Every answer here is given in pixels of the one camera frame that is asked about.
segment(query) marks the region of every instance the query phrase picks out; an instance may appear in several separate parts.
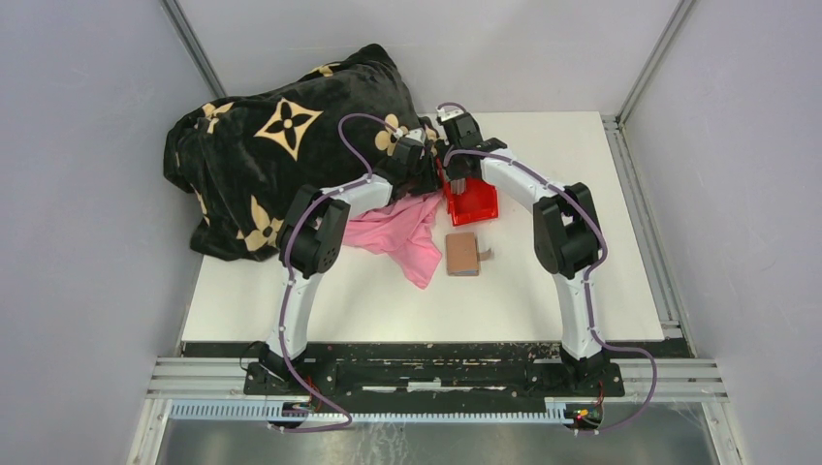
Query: gray wall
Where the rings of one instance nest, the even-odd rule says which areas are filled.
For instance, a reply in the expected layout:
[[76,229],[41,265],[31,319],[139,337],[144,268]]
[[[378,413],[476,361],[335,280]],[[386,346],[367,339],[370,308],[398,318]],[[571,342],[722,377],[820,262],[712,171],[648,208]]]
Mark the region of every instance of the gray wall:
[[0,462],[125,460],[199,262],[165,133],[208,98],[159,2],[0,4]]
[[230,94],[385,46],[419,112],[616,114],[677,0],[180,0]]
[[819,463],[822,3],[703,1],[628,122],[754,464]]

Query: red box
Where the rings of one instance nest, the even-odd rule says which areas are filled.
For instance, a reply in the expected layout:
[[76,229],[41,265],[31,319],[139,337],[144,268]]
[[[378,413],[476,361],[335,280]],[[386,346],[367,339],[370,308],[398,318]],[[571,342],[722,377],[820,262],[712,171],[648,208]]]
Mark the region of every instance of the red box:
[[455,195],[451,192],[451,185],[445,182],[445,174],[439,160],[437,160],[437,166],[440,169],[440,178],[443,179],[448,212],[451,214],[451,222],[454,226],[492,220],[499,216],[495,187],[483,180],[469,177],[465,180],[465,192]]

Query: black blanket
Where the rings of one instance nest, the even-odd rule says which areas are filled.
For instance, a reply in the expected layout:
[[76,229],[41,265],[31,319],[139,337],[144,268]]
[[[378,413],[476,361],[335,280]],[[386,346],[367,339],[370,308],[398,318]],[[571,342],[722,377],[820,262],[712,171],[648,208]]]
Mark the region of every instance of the black blanket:
[[[191,248],[223,260],[274,255],[281,220],[301,185],[329,187],[365,173],[337,134],[340,118],[353,112],[404,130],[426,121],[378,45],[279,89],[219,99],[183,116],[166,140],[164,175],[200,201],[203,220]],[[372,166],[394,151],[390,131],[373,121],[352,119],[345,135]]]

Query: pink cloth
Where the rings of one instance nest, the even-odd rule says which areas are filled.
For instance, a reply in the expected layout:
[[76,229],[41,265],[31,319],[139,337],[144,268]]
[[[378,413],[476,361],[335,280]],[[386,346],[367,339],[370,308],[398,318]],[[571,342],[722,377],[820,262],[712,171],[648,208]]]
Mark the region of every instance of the pink cloth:
[[431,240],[431,227],[441,199],[441,193],[406,196],[391,205],[367,211],[349,220],[342,243],[373,254],[388,254],[409,281],[425,289],[442,260],[442,253]]

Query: metal bar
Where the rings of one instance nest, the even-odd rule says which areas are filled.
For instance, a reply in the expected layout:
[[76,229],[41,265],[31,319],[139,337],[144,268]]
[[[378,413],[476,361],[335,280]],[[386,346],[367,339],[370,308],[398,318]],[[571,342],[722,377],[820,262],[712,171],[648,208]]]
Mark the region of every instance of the metal bar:
[[719,458],[719,464],[742,465],[742,454],[734,439],[733,430],[726,415],[726,409],[728,408],[727,404],[715,402],[703,402],[702,404],[705,419],[708,421],[708,429],[711,432],[713,448]]
[[685,337],[682,333],[680,322],[676,320],[671,320],[667,322],[660,321],[659,324],[662,326],[662,334],[665,336],[666,339],[676,339],[680,337]]
[[[529,423],[567,424],[572,420],[564,416],[565,404],[546,402],[546,411],[540,413],[498,414],[352,414],[354,423],[408,422],[408,423]],[[241,421],[344,421],[345,416],[336,413],[312,413],[305,416],[285,414],[282,401],[265,400],[179,400],[174,402],[171,419],[211,419]]]
[[188,50],[188,54],[191,55],[194,65],[200,70],[200,75],[203,76],[203,80],[211,93],[217,99],[228,95],[177,0],[160,0],[160,3],[163,5],[163,9],[166,10],[174,29],[176,29],[177,34],[179,34],[185,48]]
[[126,463],[153,465],[157,462],[171,410],[171,400],[146,399],[143,401],[137,433]]
[[[617,359],[625,386],[625,397],[608,402],[638,402],[648,393],[650,363],[641,358]],[[664,358],[657,361],[659,381],[654,402],[727,402],[727,392],[713,360]],[[149,399],[260,400],[242,393],[245,372],[237,360],[228,358],[160,358],[148,386]],[[269,396],[267,400],[304,402],[305,395]],[[582,402],[578,397],[554,401]]]
[[631,87],[631,91],[628,92],[625,103],[622,104],[622,108],[619,110],[619,115],[616,117],[616,120],[620,125],[624,125],[631,116],[631,113],[637,106],[637,102],[648,86],[650,78],[653,77],[653,74],[659,68],[659,63],[670,48],[672,40],[677,36],[680,27],[690,14],[694,4],[696,4],[696,0],[680,0],[677,4],[674,13],[668,20],[668,24],[665,25],[665,29],[662,31],[662,35],[659,36],[659,40],[656,41],[656,45],[653,47],[648,61],[646,61],[645,66],[643,66],[640,75],[637,77],[637,81],[634,82],[634,86]]
[[603,127],[614,157],[616,176],[622,187],[622,194],[625,197],[628,215],[631,218],[634,234],[637,237],[640,255],[648,274],[648,284],[659,314],[659,320],[663,324],[677,322],[683,336],[687,338],[687,321],[683,312],[680,311],[681,300],[668,271],[659,241],[659,233],[653,222],[639,175],[631,159],[631,153],[625,143],[625,137],[617,122],[613,119],[604,119]]

